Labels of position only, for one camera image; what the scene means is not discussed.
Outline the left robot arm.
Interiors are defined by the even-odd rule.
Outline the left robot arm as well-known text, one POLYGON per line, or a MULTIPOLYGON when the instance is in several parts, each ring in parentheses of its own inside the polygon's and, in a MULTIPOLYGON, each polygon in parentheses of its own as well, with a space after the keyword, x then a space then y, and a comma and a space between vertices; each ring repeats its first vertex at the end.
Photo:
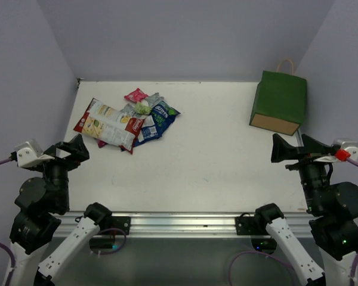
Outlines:
POLYGON ((39 172, 20 187, 15 205, 20 211, 14 218, 8 249, 10 262, 4 285, 54 285, 57 275, 77 254, 83 244, 97 233, 112 227, 112 212, 100 203, 90 204, 75 230, 49 258, 41 260, 61 220, 57 215, 69 211, 68 173, 90 157, 82 135, 58 142, 45 151, 36 141, 18 145, 8 161, 19 168, 39 172))

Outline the blue Burts chips bag front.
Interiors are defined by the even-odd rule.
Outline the blue Burts chips bag front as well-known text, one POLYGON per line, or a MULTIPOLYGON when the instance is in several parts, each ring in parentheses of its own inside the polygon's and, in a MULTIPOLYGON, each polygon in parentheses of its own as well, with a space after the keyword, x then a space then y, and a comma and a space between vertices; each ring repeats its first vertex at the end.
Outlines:
POLYGON ((163 135, 180 114, 178 110, 168 105, 164 100, 159 101, 152 108, 150 115, 153 117, 159 137, 163 135))

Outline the large red white chips bag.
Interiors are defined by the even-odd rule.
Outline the large red white chips bag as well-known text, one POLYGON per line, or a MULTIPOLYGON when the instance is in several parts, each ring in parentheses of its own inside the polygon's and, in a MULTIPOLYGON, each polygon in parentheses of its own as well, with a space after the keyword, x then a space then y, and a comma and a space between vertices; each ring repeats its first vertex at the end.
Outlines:
POLYGON ((132 153, 144 121, 93 98, 73 130, 132 153))

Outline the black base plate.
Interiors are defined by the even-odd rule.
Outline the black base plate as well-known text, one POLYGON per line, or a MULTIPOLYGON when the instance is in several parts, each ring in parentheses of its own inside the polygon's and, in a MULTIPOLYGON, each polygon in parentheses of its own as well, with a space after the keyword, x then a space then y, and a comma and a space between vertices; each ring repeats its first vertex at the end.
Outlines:
POLYGON ((236 234, 238 236, 261 235, 261 232, 257 225, 257 221, 255 220, 254 216, 251 216, 247 212, 244 212, 239 216, 236 216, 234 218, 234 224, 235 224, 236 234))
POLYGON ((131 218, 129 216, 111 216, 101 227, 102 234, 115 237, 117 235, 129 235, 131 218))

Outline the aluminium mounting rail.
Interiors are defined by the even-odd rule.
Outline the aluminium mounting rail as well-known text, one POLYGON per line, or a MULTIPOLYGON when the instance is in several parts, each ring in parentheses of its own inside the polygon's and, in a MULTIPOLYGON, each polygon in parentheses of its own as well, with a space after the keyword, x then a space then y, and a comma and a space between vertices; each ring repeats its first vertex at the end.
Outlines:
MULTIPOLYGON (((56 238, 67 237, 76 228, 80 212, 57 216, 61 224, 54 233, 56 238)), ((130 218, 128 238, 234 238, 237 236, 235 217, 240 213, 165 213, 165 212, 114 212, 116 217, 130 218)), ((292 232, 298 238, 311 238, 307 213, 284 213, 292 232)))

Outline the blue Burts chips bag back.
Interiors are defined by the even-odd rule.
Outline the blue Burts chips bag back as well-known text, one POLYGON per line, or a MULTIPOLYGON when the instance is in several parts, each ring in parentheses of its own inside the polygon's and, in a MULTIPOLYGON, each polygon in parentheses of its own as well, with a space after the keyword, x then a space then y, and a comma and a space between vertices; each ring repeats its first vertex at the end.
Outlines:
POLYGON ((134 147, 140 146, 154 139, 159 139, 161 136, 162 134, 156 126, 153 116, 149 115, 144 119, 144 123, 141 127, 140 133, 138 134, 134 147))

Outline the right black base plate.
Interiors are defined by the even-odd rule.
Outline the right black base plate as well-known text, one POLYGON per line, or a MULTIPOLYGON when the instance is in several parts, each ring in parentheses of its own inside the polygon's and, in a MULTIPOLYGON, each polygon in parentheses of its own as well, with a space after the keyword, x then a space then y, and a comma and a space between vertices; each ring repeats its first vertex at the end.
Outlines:
POLYGON ((236 216, 234 218, 234 224, 235 224, 236 234, 238 236, 261 235, 261 232, 257 225, 257 221, 255 220, 254 216, 251 216, 247 212, 244 212, 239 216, 236 216))

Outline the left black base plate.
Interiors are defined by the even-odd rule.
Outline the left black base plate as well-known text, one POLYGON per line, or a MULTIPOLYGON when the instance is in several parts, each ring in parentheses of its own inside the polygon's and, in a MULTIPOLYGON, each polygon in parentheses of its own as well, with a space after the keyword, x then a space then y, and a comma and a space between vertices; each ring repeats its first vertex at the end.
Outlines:
POLYGON ((129 235, 131 218, 129 216, 111 216, 101 227, 102 234, 115 237, 117 235, 129 235))

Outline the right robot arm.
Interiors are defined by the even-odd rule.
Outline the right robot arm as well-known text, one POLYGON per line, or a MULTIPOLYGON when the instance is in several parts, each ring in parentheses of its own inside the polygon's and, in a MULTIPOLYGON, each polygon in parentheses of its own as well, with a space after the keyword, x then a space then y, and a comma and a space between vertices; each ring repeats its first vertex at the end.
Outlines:
POLYGON ((358 186, 331 183, 334 163, 357 164, 358 142, 337 139, 326 145, 303 134, 303 144, 295 147, 277 133, 272 139, 271 162, 292 160, 286 169, 299 173, 307 213, 314 217, 308 224, 324 266, 304 249, 276 204, 256 209, 256 231, 276 241, 302 285, 358 285, 358 186))

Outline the silver grey snack packet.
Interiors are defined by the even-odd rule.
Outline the silver grey snack packet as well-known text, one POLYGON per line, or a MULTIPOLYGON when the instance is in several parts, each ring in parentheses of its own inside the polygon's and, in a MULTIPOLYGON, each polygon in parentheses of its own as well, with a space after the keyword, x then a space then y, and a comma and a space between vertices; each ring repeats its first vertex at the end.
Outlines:
POLYGON ((126 114, 131 117, 140 118, 141 114, 137 113, 134 110, 134 106, 132 104, 126 104, 124 108, 120 110, 121 113, 126 114))

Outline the light green snack packet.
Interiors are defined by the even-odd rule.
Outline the light green snack packet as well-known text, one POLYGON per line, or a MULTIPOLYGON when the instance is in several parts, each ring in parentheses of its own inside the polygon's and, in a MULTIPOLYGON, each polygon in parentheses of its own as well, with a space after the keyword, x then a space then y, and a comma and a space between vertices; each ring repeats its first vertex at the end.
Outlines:
POLYGON ((149 106, 144 105, 141 102, 136 103, 134 110, 135 110, 135 112, 137 112, 138 114, 141 114, 141 115, 149 115, 152 111, 152 109, 149 106))

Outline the green paper bag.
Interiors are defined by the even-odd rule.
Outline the green paper bag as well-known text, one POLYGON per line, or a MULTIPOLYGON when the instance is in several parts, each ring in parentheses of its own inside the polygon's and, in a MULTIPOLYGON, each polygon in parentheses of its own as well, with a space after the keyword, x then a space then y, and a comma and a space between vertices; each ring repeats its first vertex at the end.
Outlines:
POLYGON ((276 71, 263 71, 249 125, 292 136, 305 119, 307 81, 294 75, 294 63, 283 59, 276 71))

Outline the pink snack packet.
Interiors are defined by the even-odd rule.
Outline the pink snack packet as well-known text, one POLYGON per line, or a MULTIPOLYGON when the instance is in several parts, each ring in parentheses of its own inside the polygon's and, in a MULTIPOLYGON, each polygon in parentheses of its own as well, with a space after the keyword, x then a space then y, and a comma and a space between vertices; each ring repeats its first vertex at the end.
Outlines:
POLYGON ((130 92, 128 95, 125 95, 124 98, 133 103, 142 102, 142 100, 146 99, 148 95, 144 93, 140 88, 130 92))

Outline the blue burts chips bag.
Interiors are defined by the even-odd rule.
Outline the blue burts chips bag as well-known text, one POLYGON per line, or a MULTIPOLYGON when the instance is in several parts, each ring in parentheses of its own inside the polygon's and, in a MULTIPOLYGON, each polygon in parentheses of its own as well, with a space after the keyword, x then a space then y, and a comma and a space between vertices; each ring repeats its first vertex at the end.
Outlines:
POLYGON ((180 114, 178 110, 168 105, 164 100, 159 101, 152 108, 150 115, 153 117, 159 137, 163 135, 180 114))
POLYGON ((144 119, 144 123, 141 127, 140 133, 138 134, 134 147, 140 146, 154 139, 159 139, 161 136, 162 134, 156 126, 153 116, 149 115, 144 119))

